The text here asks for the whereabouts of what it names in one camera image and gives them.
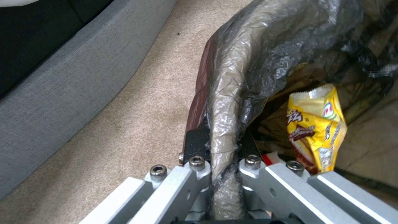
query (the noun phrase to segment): beige carpet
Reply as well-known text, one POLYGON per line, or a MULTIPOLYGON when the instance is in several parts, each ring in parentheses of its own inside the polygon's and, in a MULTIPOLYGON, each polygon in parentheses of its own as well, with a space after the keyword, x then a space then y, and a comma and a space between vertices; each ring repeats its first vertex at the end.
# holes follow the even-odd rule
POLYGON ((0 202, 0 223, 78 223, 127 177, 177 165, 205 43, 248 2, 178 1, 124 89, 0 202))

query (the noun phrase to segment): bolt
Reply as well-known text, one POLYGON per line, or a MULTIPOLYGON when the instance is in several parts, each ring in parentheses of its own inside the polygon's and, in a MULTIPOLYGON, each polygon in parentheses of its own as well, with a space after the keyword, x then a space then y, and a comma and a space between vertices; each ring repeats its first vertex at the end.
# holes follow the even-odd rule
POLYGON ((301 177, 304 172, 304 166, 295 160, 288 161, 286 163, 286 167, 293 171, 295 174, 297 174, 299 177, 301 177))
POLYGON ((149 174, 153 181, 162 181, 167 176, 167 168, 161 164, 158 164, 150 168, 149 174))
POLYGON ((261 160, 256 155, 248 155, 245 158, 245 166, 249 169, 259 169, 261 164, 261 160))
POLYGON ((184 165, 184 153, 183 152, 180 152, 178 154, 178 162, 180 165, 184 165))
POLYGON ((205 168, 205 159, 202 156, 193 156, 189 159, 189 167, 194 171, 201 171, 205 168))

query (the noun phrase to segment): gray fabric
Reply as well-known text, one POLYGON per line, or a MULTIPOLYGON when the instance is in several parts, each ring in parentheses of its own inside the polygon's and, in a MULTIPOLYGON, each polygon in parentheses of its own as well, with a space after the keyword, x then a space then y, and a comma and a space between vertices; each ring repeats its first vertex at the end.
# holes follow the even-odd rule
POLYGON ((176 0, 114 0, 0 102, 0 198, 123 88, 176 0))

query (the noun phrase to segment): snack package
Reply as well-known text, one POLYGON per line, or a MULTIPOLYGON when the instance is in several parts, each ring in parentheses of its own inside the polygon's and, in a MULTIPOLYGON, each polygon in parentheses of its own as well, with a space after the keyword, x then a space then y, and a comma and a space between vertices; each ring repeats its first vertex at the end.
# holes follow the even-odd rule
POLYGON ((331 171, 347 132, 337 90, 332 84, 290 94, 287 132, 297 161, 310 173, 331 171))

